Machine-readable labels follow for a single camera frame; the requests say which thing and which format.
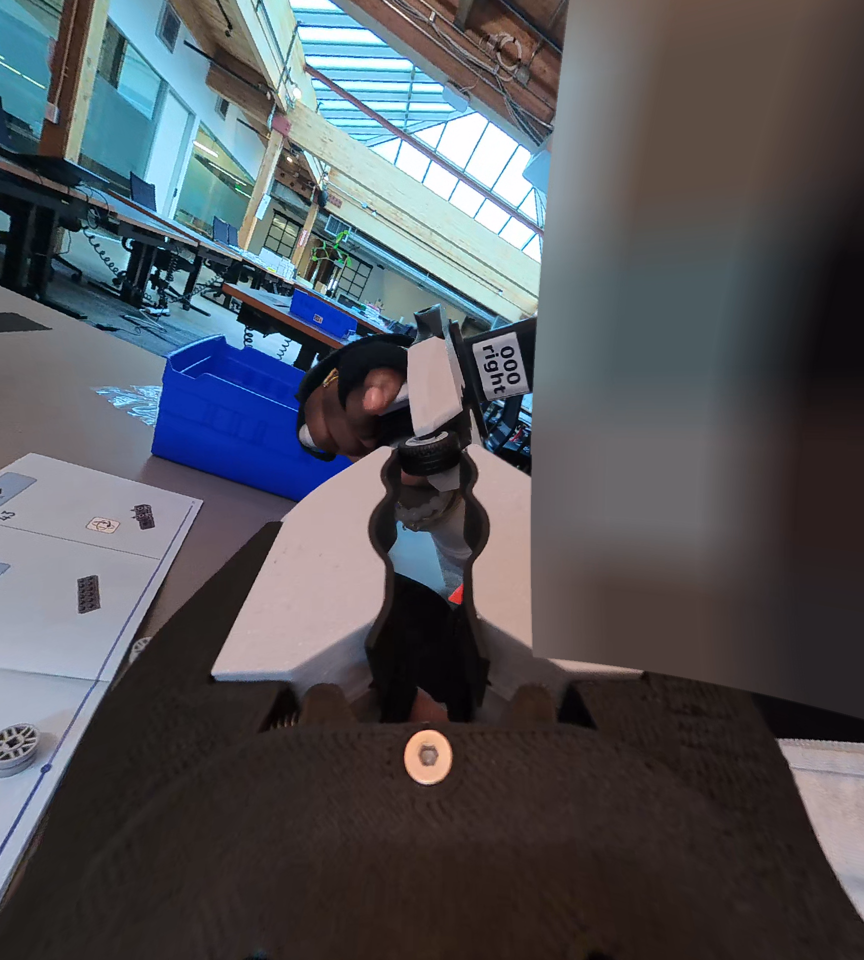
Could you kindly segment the green potted plant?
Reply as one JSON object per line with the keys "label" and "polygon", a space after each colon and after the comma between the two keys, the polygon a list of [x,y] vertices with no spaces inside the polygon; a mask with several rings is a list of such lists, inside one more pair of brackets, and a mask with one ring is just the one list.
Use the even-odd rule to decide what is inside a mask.
{"label": "green potted plant", "polygon": [[311,282],[313,284],[321,282],[319,277],[323,270],[327,269],[325,265],[331,265],[329,269],[338,265],[339,274],[350,265],[351,255],[342,248],[342,244],[348,239],[350,234],[351,229],[347,226],[334,237],[323,239],[318,246],[313,248],[310,257],[310,263],[314,265],[311,274]]}

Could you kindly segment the blue plastic object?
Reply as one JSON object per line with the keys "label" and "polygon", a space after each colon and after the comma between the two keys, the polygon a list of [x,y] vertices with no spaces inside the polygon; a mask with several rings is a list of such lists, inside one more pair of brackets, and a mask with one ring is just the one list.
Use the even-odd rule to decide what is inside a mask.
{"label": "blue plastic object", "polygon": [[223,336],[165,358],[151,453],[206,474],[299,501],[350,460],[312,457],[296,437],[304,374]]}

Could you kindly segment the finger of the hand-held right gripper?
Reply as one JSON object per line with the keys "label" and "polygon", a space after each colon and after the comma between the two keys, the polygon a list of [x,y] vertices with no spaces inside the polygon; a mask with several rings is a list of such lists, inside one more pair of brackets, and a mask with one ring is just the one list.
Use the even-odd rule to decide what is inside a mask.
{"label": "finger of the hand-held right gripper", "polygon": [[460,447],[485,448],[489,431],[484,418],[485,404],[475,390],[461,390],[462,413],[457,417],[456,434]]}
{"label": "finger of the hand-held right gripper", "polygon": [[431,438],[444,429],[471,437],[471,417],[464,404],[464,380],[453,344],[430,337],[407,351],[409,408],[413,436]]}

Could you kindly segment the flat clear plastic bag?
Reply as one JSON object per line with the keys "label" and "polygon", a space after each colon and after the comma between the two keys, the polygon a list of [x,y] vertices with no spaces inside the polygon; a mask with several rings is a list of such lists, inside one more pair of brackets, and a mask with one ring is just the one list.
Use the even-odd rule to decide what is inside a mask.
{"label": "flat clear plastic bag", "polygon": [[162,385],[95,388],[94,393],[147,426],[157,424]]}

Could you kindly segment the person's right forearm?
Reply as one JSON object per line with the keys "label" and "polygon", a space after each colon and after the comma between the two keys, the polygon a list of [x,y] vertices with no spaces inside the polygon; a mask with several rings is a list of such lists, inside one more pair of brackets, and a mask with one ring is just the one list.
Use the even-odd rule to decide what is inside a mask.
{"label": "person's right forearm", "polygon": [[460,504],[440,518],[429,532],[444,583],[440,593],[450,597],[464,582],[465,566],[472,555],[465,537],[465,505]]}

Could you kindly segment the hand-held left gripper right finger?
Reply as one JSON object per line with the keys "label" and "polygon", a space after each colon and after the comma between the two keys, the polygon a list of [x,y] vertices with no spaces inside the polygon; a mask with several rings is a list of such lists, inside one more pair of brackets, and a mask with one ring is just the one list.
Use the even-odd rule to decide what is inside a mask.
{"label": "hand-held left gripper right finger", "polygon": [[517,689],[546,688],[557,704],[582,680],[632,681],[642,672],[546,658],[533,652],[531,479],[483,447],[469,447],[477,477],[470,495],[484,509],[488,532],[471,561],[467,597],[474,606],[488,659],[477,722],[495,723]]}

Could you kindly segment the blue plastic bin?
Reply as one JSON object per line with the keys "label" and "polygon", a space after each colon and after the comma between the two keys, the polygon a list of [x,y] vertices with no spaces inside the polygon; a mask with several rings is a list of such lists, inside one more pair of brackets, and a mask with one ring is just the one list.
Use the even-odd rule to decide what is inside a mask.
{"label": "blue plastic bin", "polygon": [[347,340],[357,330],[357,319],[352,313],[302,286],[294,287],[290,313],[338,340]]}

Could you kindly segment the open instruction booklet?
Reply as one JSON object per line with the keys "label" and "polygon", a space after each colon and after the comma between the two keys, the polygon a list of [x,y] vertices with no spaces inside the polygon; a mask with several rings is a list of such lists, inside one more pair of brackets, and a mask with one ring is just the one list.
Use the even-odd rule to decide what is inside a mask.
{"label": "open instruction booklet", "polygon": [[34,453],[0,470],[0,730],[42,733],[0,778],[0,899],[201,506]]}

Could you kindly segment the black lego tyre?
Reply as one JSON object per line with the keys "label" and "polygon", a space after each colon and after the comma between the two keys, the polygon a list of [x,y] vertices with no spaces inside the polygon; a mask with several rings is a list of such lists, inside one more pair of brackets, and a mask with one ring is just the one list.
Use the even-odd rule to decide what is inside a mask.
{"label": "black lego tyre", "polygon": [[403,474],[415,477],[431,477],[444,474],[457,467],[460,462],[461,446],[457,434],[451,430],[450,442],[442,448],[410,449],[402,441],[397,447],[397,456]]}

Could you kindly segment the long office desk row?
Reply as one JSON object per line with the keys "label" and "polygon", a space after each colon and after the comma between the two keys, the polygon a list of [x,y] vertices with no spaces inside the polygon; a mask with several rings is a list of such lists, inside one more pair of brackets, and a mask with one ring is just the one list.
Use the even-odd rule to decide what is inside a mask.
{"label": "long office desk row", "polygon": [[[274,276],[260,261],[252,262],[244,254],[235,253],[180,224],[153,215],[126,198],[88,185],[69,187],[38,170],[14,162],[10,154],[0,154],[0,173],[23,182],[22,189],[12,183],[0,183],[0,192],[10,190],[22,198],[30,195],[28,203],[31,205],[53,208],[66,205],[69,209],[63,215],[77,216],[81,221],[89,219],[87,210],[95,210],[96,218],[103,217],[109,223],[109,232],[127,235],[137,244],[163,250],[186,249],[197,261],[229,266],[232,275],[238,275],[241,269],[248,268],[258,282]],[[260,287],[244,287],[232,282],[223,282],[220,294],[241,305],[241,323],[256,333],[281,333],[312,352],[316,351],[316,344],[336,349],[347,342],[346,337],[336,337],[318,323],[307,322],[293,315],[291,301],[287,297],[272,294]]]}

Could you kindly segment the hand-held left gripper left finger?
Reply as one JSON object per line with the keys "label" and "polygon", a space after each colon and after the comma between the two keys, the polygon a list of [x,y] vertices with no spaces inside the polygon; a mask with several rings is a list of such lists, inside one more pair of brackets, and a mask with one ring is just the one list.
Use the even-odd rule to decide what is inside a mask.
{"label": "hand-held left gripper left finger", "polygon": [[392,453],[378,448],[289,511],[212,666],[215,681],[281,681],[299,698],[319,684],[351,702],[366,694],[366,639],[397,538],[383,479]]}

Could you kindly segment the person's right hand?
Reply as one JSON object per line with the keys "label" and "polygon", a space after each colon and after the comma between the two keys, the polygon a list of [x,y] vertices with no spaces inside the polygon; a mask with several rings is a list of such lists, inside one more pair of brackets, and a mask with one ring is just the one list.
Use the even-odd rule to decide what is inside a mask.
{"label": "person's right hand", "polygon": [[375,368],[342,402],[338,372],[330,371],[304,404],[304,421],[297,428],[299,442],[317,454],[361,459],[378,445],[382,419],[396,407],[405,385],[405,374],[390,367]]}

